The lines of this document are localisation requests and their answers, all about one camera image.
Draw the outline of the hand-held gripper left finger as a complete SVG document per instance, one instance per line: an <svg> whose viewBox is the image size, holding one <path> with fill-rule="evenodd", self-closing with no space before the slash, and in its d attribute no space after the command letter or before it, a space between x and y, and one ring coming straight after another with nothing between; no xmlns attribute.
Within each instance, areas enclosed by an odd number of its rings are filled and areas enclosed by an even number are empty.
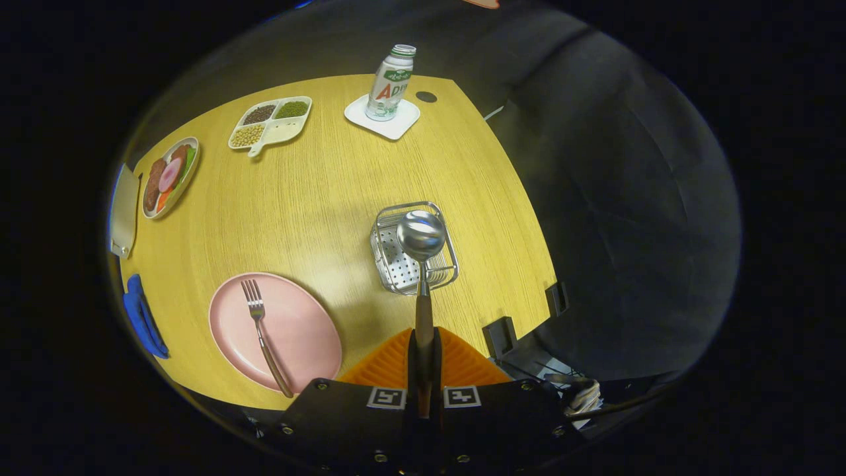
<svg viewBox="0 0 846 476"><path fill-rule="evenodd" d="M315 377L284 412L273 440L287 457L329 475L420 475L421 423L415 332L385 344L402 385L356 385Z"/></svg>

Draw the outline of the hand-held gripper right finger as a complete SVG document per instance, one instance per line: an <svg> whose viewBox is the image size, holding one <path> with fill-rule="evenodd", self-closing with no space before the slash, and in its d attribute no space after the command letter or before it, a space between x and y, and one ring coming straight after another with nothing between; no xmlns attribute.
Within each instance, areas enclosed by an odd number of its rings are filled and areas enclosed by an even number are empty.
<svg viewBox="0 0 846 476"><path fill-rule="evenodd" d="M510 331L484 328L489 355L440 329L438 475L541 475L586 445L567 409L576 391L552 383Z"/></svg>

